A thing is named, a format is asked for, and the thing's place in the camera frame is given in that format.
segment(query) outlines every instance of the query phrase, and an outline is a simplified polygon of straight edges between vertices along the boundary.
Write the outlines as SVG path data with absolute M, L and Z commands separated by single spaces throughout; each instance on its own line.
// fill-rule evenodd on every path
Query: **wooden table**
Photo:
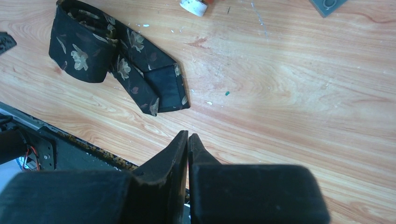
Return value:
M 144 115 L 113 76 L 60 70 L 55 0 L 0 0 L 18 42 L 0 56 L 0 101 L 137 164 L 180 130 L 222 163 L 301 164 L 333 223 L 396 223 L 394 0 L 349 0 L 326 19 L 308 0 L 219 1 L 202 18 L 178 0 L 86 2 L 180 62 L 191 109 Z

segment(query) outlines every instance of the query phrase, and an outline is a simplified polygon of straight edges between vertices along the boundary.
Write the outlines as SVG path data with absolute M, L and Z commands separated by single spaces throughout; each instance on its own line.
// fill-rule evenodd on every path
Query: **folded fabric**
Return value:
M 101 83 L 107 72 L 112 73 L 145 114 L 190 107 L 175 60 L 138 32 L 81 1 L 57 1 L 49 56 L 84 82 Z

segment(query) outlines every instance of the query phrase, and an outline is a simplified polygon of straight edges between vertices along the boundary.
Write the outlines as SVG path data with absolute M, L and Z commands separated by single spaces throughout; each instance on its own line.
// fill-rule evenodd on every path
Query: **light wood tabletop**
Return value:
M 152 117 L 112 75 L 67 75 L 48 55 L 55 0 L 0 0 L 18 43 L 0 56 L 0 101 L 138 165 L 180 130 L 224 164 L 301 164 L 332 223 L 396 223 L 394 0 L 325 19 L 308 0 L 217 1 L 201 18 L 178 0 L 85 2 L 178 61 L 191 108 Z

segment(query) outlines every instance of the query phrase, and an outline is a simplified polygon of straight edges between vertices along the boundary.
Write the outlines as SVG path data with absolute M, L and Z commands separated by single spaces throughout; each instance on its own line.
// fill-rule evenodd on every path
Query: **black floral necktie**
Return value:
M 179 65 L 153 43 L 101 10 L 58 0 L 49 56 L 67 74 L 101 83 L 111 72 L 145 114 L 190 107 Z

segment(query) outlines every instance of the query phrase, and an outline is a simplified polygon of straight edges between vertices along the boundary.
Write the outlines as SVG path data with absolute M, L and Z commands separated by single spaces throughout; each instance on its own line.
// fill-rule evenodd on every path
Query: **rolled necktie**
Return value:
M 190 107 L 179 65 L 128 26 L 77 0 L 58 0 L 49 56 L 67 74 L 101 83 L 110 72 L 145 114 Z

